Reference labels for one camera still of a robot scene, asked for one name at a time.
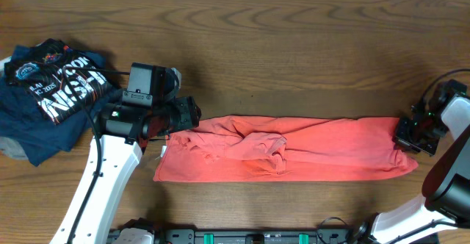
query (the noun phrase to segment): crumpled red cloth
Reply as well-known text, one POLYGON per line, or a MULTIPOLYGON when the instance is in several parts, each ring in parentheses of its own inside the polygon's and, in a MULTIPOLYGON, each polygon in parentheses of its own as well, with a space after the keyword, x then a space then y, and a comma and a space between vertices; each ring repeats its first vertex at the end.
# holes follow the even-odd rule
POLYGON ((398 118, 225 116, 177 132, 154 181, 294 182, 389 179, 418 163, 394 148, 398 118))

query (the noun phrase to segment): wooden table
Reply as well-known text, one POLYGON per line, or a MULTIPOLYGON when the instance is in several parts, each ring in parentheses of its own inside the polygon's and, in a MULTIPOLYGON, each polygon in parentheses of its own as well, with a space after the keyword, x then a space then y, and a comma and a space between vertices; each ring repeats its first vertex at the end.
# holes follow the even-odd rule
MULTIPOLYGON (((52 37, 121 71, 134 61, 177 67, 181 95, 203 118, 398 116, 437 75, 468 67, 469 9, 469 0, 0 0, 0 58, 52 37)), ((39 168, 1 157, 0 243, 53 237, 90 138, 39 168)), ((114 227, 138 217, 202 229, 306 228, 333 215, 355 224, 417 195, 438 159, 413 156, 416 171, 378 182, 156 183, 160 148, 132 174, 114 227)), ((470 232, 441 240, 468 243, 470 232)))

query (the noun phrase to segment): wood grain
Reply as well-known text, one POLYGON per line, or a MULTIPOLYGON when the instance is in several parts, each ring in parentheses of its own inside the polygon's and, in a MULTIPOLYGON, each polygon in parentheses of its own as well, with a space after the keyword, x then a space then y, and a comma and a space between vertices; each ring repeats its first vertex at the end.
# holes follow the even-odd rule
MULTIPOLYGON (((177 67, 181 95, 194 96, 204 118, 401 115, 433 78, 470 62, 469 9, 469 0, 2 0, 0 58, 53 37, 121 71, 177 67)), ((52 238, 90 138, 39 168, 2 157, 0 243, 52 238)), ((138 217, 205 229, 315 227, 332 215, 358 223, 418 194, 438 159, 413 156, 416 171, 376 182, 156 183, 160 147, 145 152, 113 226, 138 217)), ((468 243, 470 233, 441 240, 468 243)))

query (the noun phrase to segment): red towel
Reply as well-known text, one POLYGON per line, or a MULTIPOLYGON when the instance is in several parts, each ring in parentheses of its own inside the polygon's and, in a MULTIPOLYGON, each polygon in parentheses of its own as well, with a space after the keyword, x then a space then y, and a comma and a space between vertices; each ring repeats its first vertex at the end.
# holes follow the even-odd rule
POLYGON ((397 118, 226 116, 171 135, 154 181, 362 181, 418 163, 391 140, 397 118))

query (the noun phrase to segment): green strip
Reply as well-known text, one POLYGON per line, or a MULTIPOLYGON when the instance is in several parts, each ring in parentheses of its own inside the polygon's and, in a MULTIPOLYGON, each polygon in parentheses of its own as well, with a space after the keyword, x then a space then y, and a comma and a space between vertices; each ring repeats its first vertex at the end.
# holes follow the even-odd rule
POLYGON ((299 244, 308 244, 307 234, 299 234, 299 244))
POLYGON ((204 244, 214 244, 214 235, 204 234, 204 244))

